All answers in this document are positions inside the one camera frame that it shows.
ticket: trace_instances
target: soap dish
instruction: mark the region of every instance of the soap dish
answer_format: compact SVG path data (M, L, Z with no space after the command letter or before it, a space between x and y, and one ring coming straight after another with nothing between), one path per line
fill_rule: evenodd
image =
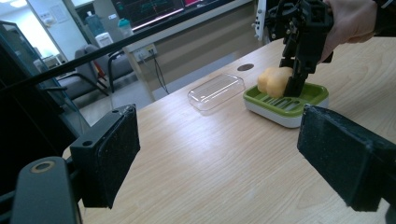
M244 80L229 74L221 74L191 90L190 104L200 111L207 111L245 90Z
M299 97L273 98L254 86L244 92L245 107L267 119L287 128L298 128L301 124L304 105L329 105L329 92L326 88L306 83Z

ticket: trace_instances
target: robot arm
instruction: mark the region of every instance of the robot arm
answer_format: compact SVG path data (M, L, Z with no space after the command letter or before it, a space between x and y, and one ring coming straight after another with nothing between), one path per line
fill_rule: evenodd
M293 69L284 96L298 97L308 74L315 73L327 33L332 28L328 8L321 0L281 0L267 12L265 26L270 40L284 38L279 67Z

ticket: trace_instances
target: table surface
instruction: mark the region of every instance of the table surface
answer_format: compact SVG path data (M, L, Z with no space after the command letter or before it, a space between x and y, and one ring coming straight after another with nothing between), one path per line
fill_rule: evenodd
M188 92L220 74L256 85L283 48L266 45L139 110L141 150L113 209L82 208L84 223L385 223L387 202L346 207L298 151L299 129L250 112L242 92L210 113L190 105ZM396 143L396 38L342 45L307 81L328 89L331 110Z

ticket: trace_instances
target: human hand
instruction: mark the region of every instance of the human hand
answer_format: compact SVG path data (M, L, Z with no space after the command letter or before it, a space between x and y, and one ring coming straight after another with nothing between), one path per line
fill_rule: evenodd
M334 24L327 34L320 63L340 44L362 43L374 36L376 2L373 0L323 0L330 6Z

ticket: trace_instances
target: power outlet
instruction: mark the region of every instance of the power outlet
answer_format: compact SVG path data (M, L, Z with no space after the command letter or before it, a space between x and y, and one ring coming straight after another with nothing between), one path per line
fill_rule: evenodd
M145 60L155 54L157 54L157 49L155 48L154 44L149 44L134 51L134 57L138 62L141 62L142 60Z

